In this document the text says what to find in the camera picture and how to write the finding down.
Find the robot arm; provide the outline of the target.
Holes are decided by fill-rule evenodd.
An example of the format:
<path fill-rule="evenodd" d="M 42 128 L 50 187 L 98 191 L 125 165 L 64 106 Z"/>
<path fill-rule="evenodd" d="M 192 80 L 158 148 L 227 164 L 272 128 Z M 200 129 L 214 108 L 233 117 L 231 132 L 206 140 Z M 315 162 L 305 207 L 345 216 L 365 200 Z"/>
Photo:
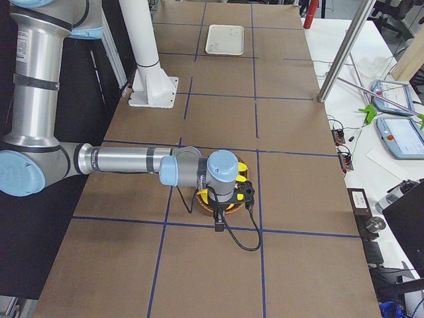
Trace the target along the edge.
<path fill-rule="evenodd" d="M 1 151 L 1 190 L 23 197 L 71 176 L 92 172 L 156 173 L 167 186 L 208 191 L 215 229 L 228 224 L 225 209 L 237 200 L 237 157 L 218 150 L 203 157 L 194 147 L 94 147 L 54 136 L 66 37 L 103 34 L 100 1 L 11 1 L 18 26 L 13 120 Z"/>

